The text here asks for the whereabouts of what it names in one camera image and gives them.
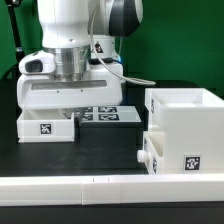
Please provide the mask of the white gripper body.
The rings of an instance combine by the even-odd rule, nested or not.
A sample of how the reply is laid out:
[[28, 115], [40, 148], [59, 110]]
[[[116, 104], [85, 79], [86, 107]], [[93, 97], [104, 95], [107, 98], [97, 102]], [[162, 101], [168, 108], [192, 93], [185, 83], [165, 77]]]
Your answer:
[[122, 102], [121, 81], [102, 65], [93, 65], [79, 81], [56, 81], [50, 75], [22, 75], [17, 102], [22, 110], [115, 106]]

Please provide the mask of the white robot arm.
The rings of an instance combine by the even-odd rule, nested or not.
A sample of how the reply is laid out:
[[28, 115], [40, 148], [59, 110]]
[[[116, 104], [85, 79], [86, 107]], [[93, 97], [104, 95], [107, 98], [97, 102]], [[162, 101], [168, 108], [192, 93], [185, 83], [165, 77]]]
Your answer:
[[19, 63], [21, 119], [69, 119], [74, 110], [122, 102], [121, 65], [91, 63], [94, 36], [127, 37], [143, 19], [142, 0], [37, 0], [42, 49]]

